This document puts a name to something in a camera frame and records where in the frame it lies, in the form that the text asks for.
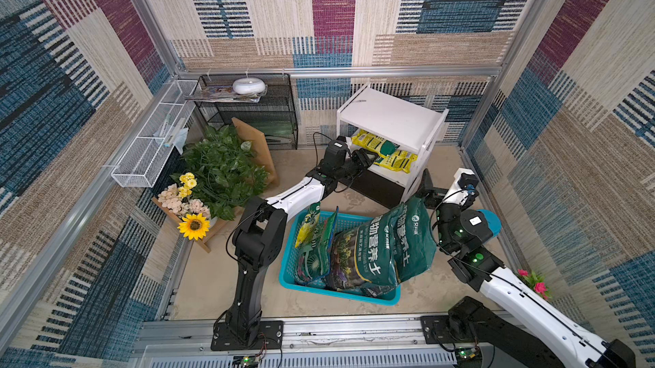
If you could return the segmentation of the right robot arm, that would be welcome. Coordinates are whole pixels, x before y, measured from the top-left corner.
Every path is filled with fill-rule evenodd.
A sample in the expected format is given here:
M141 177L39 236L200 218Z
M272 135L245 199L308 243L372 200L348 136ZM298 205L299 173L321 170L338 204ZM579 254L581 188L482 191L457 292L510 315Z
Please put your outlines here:
M461 168L450 189L435 188L425 170L415 195L424 198L433 213L433 239L448 255L455 276L519 323L509 323L466 296L447 316L421 320L426 340L440 346L487 342L526 367L636 366L635 353L625 343L606 341L572 321L484 246L498 235L501 225L495 214L471 208L478 183L472 170Z

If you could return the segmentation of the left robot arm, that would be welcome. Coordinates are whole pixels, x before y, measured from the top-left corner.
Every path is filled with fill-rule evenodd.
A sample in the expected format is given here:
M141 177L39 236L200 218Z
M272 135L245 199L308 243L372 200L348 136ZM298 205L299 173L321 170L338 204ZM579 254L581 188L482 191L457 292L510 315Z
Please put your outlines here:
M251 349L263 340L259 326L265 275L281 252L288 221L335 192L340 183L353 182L373 166L376 158L373 151L351 151L346 139L339 136L300 183L277 196L247 201L232 236L238 265L235 298L214 325L213 350L228 341Z

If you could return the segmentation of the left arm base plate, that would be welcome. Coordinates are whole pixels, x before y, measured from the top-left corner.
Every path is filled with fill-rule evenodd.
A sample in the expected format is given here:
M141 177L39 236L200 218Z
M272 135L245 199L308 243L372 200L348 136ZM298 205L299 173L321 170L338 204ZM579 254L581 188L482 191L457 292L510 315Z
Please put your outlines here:
M213 325L211 351L280 349L284 334L282 320L260 320L245 330L230 327L224 321Z

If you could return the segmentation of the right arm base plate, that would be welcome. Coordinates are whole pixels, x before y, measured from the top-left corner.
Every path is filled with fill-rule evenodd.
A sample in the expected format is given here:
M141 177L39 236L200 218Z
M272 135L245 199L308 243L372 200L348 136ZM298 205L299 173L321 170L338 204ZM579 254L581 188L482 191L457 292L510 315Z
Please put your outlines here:
M471 325L459 317L450 317L448 314L424 315L420 322L427 344L475 343Z

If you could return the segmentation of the colourful green blue soil bag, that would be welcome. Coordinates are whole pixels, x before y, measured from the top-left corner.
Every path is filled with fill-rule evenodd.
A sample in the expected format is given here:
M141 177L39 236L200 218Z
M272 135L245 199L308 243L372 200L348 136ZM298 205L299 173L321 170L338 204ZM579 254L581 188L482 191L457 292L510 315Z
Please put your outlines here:
M326 277L330 272L330 251L335 234L338 213L334 212L323 221L320 220L313 237L296 248L298 258L294 280L297 284L307 285Z

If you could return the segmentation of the yellow green fertilizer bag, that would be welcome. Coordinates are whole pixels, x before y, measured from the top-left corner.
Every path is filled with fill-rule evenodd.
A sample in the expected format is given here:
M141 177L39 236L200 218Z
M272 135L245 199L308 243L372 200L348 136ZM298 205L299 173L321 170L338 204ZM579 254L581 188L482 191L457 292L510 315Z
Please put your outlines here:
M299 248L305 244L309 239L313 237L315 230L317 229L318 222L320 220L321 212L321 203L315 202L312 203L305 214L305 217L300 223L300 229L295 241L295 248Z

